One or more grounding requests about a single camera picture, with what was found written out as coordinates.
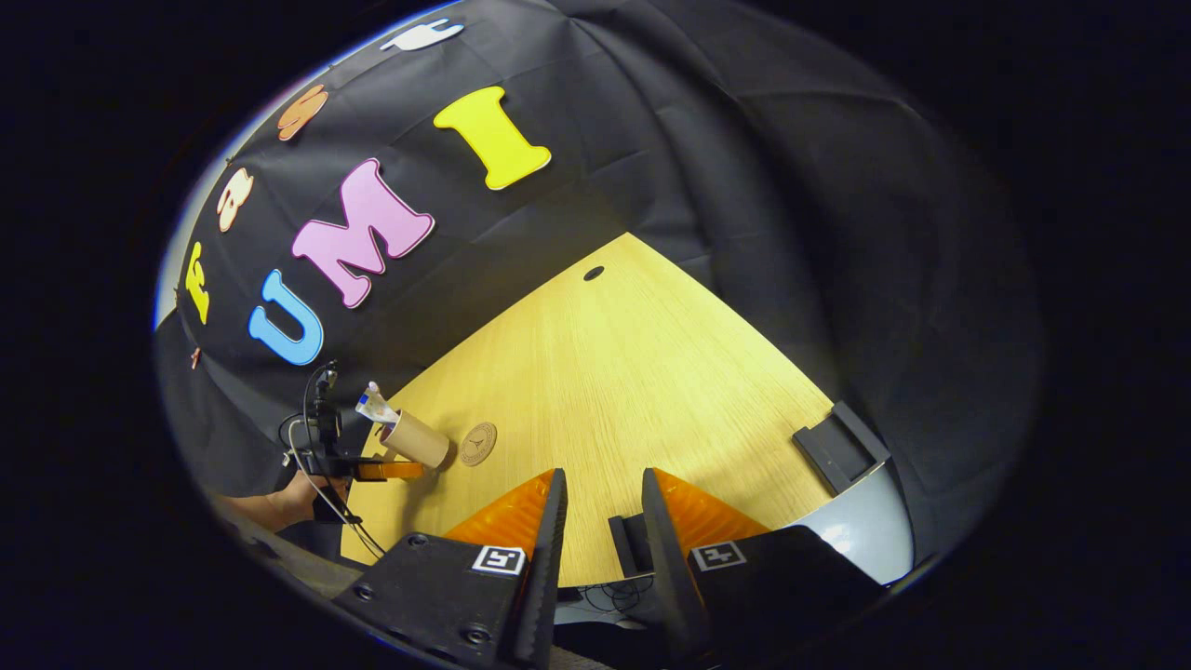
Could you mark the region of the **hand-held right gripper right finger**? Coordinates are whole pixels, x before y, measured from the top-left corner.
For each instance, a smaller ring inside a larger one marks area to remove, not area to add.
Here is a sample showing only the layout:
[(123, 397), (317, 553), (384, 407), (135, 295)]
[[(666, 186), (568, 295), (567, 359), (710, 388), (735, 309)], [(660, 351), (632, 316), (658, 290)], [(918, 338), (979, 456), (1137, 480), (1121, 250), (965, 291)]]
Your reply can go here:
[(815, 530), (766, 530), (660, 468), (642, 480), (647, 541), (676, 658), (780, 658), (888, 593)]

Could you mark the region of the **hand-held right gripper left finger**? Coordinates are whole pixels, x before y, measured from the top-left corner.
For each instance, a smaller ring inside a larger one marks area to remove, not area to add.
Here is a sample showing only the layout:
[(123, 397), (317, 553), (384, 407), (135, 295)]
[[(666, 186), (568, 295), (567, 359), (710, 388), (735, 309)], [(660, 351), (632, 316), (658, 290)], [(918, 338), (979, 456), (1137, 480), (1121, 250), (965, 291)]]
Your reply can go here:
[(422, 669), (544, 669), (569, 488), (562, 468), (553, 468), (526, 489), (526, 543), (413, 531), (339, 591), (335, 606)]

